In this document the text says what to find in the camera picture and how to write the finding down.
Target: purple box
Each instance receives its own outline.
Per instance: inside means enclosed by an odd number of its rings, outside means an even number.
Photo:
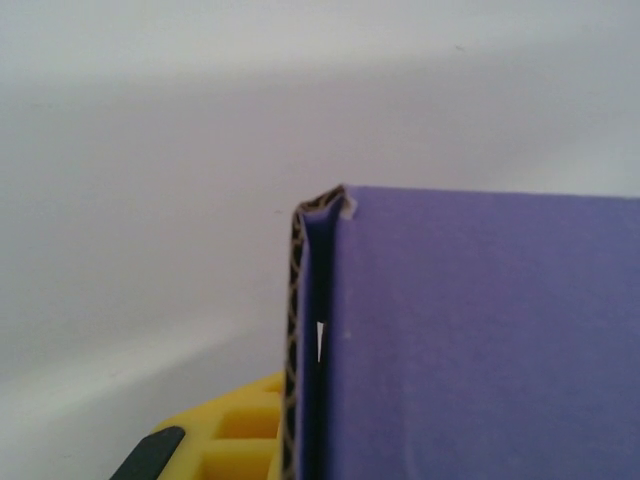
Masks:
[[[640,200],[339,187],[291,279],[286,480],[640,479]]]

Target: yellow plastic tray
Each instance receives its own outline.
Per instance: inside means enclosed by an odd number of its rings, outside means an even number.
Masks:
[[[185,430],[158,480],[277,480],[282,384],[278,373],[158,425]]]

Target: purple cardboard box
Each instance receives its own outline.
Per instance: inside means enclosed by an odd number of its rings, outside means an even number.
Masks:
[[[292,238],[284,479],[640,479],[640,200],[347,186]]]

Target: corrugated cardboard edge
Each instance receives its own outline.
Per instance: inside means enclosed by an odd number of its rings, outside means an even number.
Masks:
[[[307,243],[305,216],[319,213],[341,202],[341,216],[351,218],[356,203],[348,196],[343,185],[329,190],[313,200],[301,203],[293,213],[291,225],[291,243],[289,257],[289,288],[287,313],[287,338],[285,360],[285,385],[282,411],[282,480],[296,480],[299,442],[296,434],[296,409],[298,407],[298,349],[300,345],[300,321],[302,321],[299,302],[300,280],[302,278],[301,262]]]

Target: white background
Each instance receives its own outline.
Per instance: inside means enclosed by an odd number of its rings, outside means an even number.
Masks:
[[[336,183],[640,192],[635,0],[0,0],[0,477],[280,368]]]

